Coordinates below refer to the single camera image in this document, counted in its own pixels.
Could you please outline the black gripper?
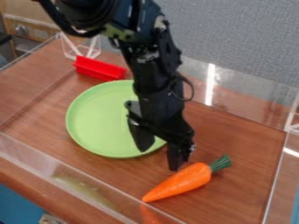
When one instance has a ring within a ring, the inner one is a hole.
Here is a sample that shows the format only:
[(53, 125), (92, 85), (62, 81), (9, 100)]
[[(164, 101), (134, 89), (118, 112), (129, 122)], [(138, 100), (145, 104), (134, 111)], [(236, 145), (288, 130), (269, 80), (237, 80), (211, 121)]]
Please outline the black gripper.
[(183, 118), (184, 102), (181, 94), (164, 93), (138, 95), (136, 101), (124, 103), (126, 124), (134, 146), (145, 152), (160, 137), (166, 144), (166, 162), (176, 172), (188, 161), (196, 145), (193, 130)]

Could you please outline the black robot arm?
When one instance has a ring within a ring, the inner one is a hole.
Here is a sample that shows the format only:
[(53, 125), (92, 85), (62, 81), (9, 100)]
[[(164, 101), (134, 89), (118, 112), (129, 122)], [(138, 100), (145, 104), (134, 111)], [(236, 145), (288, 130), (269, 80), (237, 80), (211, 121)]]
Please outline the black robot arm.
[(136, 148), (166, 142), (168, 167), (176, 171), (195, 150), (193, 130), (183, 118), (183, 63), (169, 22), (154, 0), (33, 0), (60, 29), (74, 37), (102, 35), (120, 50), (133, 75), (134, 101), (125, 102)]

